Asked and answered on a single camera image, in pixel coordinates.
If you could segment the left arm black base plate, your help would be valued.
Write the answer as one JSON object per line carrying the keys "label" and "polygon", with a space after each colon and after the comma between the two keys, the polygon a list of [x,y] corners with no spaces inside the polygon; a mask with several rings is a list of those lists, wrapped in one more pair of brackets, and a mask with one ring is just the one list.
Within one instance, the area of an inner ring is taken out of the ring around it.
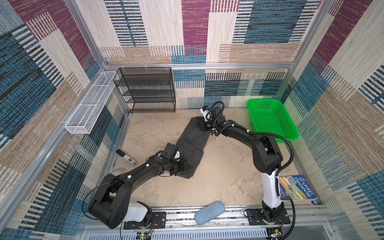
{"label": "left arm black base plate", "polygon": [[125,222],[123,229],[164,229],[166,225],[166,216],[166,212],[151,212],[150,214],[147,214],[141,222]]}

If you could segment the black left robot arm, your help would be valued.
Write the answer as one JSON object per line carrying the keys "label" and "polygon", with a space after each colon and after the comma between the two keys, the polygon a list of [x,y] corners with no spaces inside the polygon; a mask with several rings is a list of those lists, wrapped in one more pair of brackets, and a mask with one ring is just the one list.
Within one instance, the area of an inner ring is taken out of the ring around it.
{"label": "black left robot arm", "polygon": [[163,151],[150,156],[137,168],[123,174],[108,174],[95,188],[96,192],[88,206],[88,213],[110,229],[121,223],[148,228],[155,223],[152,208],[142,202],[131,203],[132,193],[152,178],[169,172],[177,176],[191,166],[183,158],[182,150],[168,143]]}

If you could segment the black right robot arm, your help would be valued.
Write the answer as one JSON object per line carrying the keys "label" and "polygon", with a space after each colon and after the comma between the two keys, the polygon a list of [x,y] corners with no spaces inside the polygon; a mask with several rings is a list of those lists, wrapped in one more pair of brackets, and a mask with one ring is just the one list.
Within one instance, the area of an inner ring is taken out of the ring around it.
{"label": "black right robot arm", "polygon": [[262,216],[266,224],[273,224],[284,211],[284,203],[278,197],[277,170],[282,166],[282,153],[271,134],[257,134],[242,125],[226,120],[223,108],[203,106],[200,109],[203,120],[198,124],[202,131],[211,131],[212,135],[233,138],[252,150],[253,163],[261,173],[264,196]]}

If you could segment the dark pinstriped long sleeve shirt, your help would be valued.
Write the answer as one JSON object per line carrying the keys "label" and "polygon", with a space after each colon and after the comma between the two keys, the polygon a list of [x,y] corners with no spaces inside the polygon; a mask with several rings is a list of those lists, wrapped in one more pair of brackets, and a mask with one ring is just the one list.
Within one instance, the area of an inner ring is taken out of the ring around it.
{"label": "dark pinstriped long sleeve shirt", "polygon": [[202,131],[199,128],[203,120],[203,117],[191,118],[176,144],[179,150],[182,151],[181,158],[186,160],[190,167],[183,173],[178,174],[179,177],[190,179],[203,158],[204,148],[210,136],[209,131]]}

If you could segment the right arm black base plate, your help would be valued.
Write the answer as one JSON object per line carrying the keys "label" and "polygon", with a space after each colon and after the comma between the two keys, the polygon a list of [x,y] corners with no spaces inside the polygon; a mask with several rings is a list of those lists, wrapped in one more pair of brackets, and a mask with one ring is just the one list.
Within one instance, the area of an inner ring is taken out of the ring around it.
{"label": "right arm black base plate", "polygon": [[262,226],[262,225],[290,225],[291,219],[286,210],[283,210],[276,218],[273,220],[265,220],[262,208],[257,209],[245,209],[243,214],[248,218],[250,226]]}

